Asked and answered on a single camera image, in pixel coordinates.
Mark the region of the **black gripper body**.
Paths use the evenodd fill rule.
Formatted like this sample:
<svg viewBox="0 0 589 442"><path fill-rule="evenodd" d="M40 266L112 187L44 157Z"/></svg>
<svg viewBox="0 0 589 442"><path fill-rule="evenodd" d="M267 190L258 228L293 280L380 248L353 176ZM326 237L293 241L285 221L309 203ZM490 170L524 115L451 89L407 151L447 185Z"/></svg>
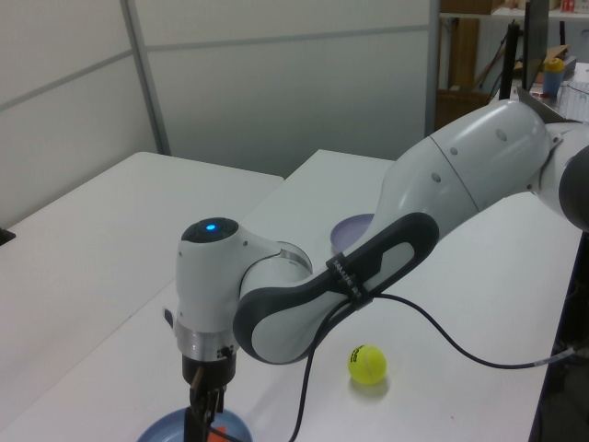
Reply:
<svg viewBox="0 0 589 442"><path fill-rule="evenodd" d="M237 354L223 351L215 361L197 361L182 357L182 376L192 389L216 390L224 388L235 376Z"/></svg>

